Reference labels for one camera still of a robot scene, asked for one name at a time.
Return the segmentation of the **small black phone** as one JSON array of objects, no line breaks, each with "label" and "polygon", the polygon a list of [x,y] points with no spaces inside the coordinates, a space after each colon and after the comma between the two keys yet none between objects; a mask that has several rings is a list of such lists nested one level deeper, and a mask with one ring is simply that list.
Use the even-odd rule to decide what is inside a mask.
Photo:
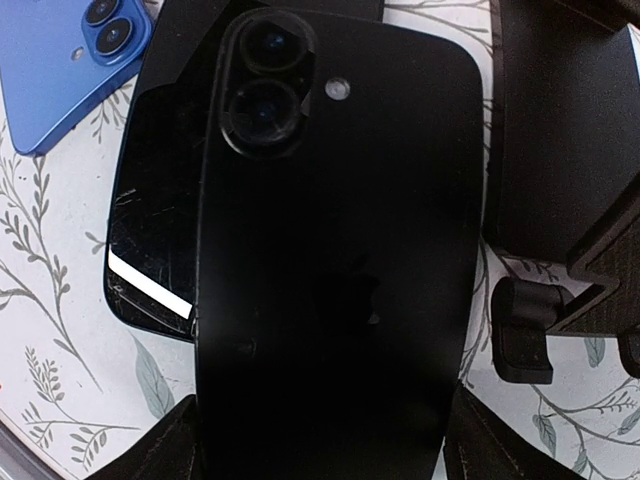
[{"label": "small black phone", "polygon": [[217,60],[195,301],[204,477],[430,478],[476,275],[476,61],[285,7],[235,17]]}]

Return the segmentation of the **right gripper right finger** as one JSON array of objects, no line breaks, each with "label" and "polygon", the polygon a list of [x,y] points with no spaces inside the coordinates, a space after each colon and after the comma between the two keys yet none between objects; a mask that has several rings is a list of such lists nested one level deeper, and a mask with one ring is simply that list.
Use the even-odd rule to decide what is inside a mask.
[{"label": "right gripper right finger", "polygon": [[562,480],[570,469],[542,453],[484,405],[456,386],[443,447],[453,480]]}]

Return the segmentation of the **black clamp phone stand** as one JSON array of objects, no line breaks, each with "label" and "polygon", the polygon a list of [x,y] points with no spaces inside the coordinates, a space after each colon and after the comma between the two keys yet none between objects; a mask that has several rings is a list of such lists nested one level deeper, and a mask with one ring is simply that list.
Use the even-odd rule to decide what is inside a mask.
[{"label": "black clamp phone stand", "polygon": [[493,362],[548,384],[551,335],[613,337],[639,373],[639,66],[635,1],[495,1],[483,235],[586,284],[515,277],[491,297]]}]

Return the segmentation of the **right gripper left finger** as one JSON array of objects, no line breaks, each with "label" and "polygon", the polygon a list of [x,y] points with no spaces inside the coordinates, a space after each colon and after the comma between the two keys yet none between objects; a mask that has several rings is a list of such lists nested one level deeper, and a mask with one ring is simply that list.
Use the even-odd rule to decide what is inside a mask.
[{"label": "right gripper left finger", "polygon": [[87,480],[196,480],[200,478],[196,396],[176,404],[128,451]]}]

